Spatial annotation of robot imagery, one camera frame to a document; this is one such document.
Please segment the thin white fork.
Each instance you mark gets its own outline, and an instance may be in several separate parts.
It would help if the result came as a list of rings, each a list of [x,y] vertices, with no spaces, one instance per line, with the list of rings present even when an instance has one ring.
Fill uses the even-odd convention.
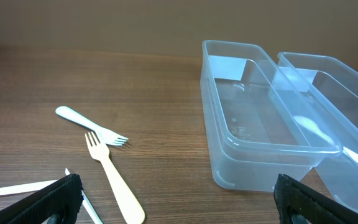
[[[29,184],[12,185],[8,187],[0,187],[0,196],[21,194],[26,192],[35,192],[41,190],[50,184],[56,182],[56,180],[48,180],[42,182],[33,182]]]
[[[81,191],[83,196],[83,206],[87,211],[88,215],[91,217],[92,221],[95,224],[103,224],[102,220],[100,219],[99,215],[97,214],[96,210],[92,206],[91,202],[89,201],[88,197],[86,196],[84,190]]]

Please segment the right clear plastic container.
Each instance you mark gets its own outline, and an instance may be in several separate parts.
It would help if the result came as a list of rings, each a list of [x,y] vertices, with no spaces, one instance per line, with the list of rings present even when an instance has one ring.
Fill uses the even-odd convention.
[[[318,71],[311,89],[300,93],[343,152],[325,158],[316,172],[336,202],[358,213],[358,72],[325,55],[280,52],[278,59],[279,67]]]

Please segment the clear plastic container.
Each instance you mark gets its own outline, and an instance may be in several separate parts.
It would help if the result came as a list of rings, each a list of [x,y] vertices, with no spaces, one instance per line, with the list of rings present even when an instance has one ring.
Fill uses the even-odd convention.
[[[325,55],[280,52],[278,59],[279,67],[318,71],[311,89],[300,93],[343,152],[325,158],[316,172],[336,202],[358,213],[358,72]]]
[[[215,183],[271,192],[279,174],[300,180],[341,144],[263,48],[202,43],[201,97]],[[245,58],[240,81],[214,78],[209,55]]]

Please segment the left clear plastic container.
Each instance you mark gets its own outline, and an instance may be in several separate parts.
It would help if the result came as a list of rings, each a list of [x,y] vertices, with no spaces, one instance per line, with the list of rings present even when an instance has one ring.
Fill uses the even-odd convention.
[[[202,43],[201,97],[215,183],[271,192],[279,174],[300,180],[341,144],[263,48]],[[245,58],[240,81],[214,78],[209,55]]]

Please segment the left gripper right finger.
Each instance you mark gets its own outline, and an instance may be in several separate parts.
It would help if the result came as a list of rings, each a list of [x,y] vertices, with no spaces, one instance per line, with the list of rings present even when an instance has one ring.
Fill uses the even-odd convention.
[[[280,224],[358,224],[358,213],[286,174],[278,175],[273,197]]]

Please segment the thin white fork lower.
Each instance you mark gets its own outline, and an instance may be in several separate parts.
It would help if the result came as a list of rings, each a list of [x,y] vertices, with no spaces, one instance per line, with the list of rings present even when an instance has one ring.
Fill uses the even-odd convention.
[[[83,196],[83,206],[87,211],[88,215],[91,217],[92,221],[95,224],[103,224],[102,220],[100,219],[99,215],[97,214],[96,210],[92,206],[91,202],[89,201],[88,197],[86,196],[84,190],[81,191]]]

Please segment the white label right container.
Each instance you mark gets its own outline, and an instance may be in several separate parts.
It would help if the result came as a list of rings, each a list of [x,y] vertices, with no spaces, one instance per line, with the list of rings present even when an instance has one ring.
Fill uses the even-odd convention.
[[[301,93],[306,93],[311,89],[311,84],[316,77],[318,71],[305,68],[292,69],[290,67],[279,67],[279,69],[287,76],[287,78],[297,87]]]

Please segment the yellow plastic fork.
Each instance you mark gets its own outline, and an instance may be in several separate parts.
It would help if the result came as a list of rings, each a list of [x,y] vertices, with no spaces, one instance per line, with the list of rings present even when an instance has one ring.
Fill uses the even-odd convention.
[[[85,134],[86,145],[94,160],[101,163],[119,209],[128,224],[142,224],[145,221],[145,212],[128,187],[120,173],[110,160],[110,150],[94,132]]]

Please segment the white label container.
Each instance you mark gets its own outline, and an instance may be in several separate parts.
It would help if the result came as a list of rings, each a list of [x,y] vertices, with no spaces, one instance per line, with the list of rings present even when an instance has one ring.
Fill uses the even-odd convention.
[[[287,76],[287,78],[297,87],[301,93],[306,93],[311,89],[311,84],[316,77],[318,71],[305,68],[292,69],[290,67],[279,67],[279,69]]]
[[[240,81],[247,60],[245,58],[209,55],[209,64],[214,78]]]

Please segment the thin white fork left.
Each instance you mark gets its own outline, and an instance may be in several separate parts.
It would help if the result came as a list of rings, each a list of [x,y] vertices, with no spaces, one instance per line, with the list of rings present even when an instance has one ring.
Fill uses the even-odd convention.
[[[21,194],[26,192],[35,192],[41,190],[50,184],[56,182],[56,180],[48,180],[42,182],[33,182],[29,184],[12,185],[8,187],[0,187],[0,196]]]

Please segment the thick white plastic fork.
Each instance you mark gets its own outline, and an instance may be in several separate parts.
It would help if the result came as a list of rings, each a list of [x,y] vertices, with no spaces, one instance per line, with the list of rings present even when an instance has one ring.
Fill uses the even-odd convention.
[[[77,113],[75,110],[67,107],[67,106],[59,106],[55,113],[62,118],[65,118],[69,121],[72,121],[76,124],[84,126],[92,131],[94,131],[99,138],[101,138],[106,144],[112,146],[122,146],[129,139],[127,137],[121,136],[110,129],[104,128],[88,118],[85,118],[83,115]]]

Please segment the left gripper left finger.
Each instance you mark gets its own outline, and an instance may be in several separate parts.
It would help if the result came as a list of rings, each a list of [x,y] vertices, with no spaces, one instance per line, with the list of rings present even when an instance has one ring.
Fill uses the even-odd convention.
[[[67,175],[0,210],[0,224],[74,224],[83,201],[78,174]]]

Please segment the white label left container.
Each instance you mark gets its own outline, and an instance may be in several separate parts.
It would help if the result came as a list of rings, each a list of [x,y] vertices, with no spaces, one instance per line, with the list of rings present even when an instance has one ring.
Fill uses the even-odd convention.
[[[209,55],[209,64],[214,78],[240,81],[247,60],[245,58]]]

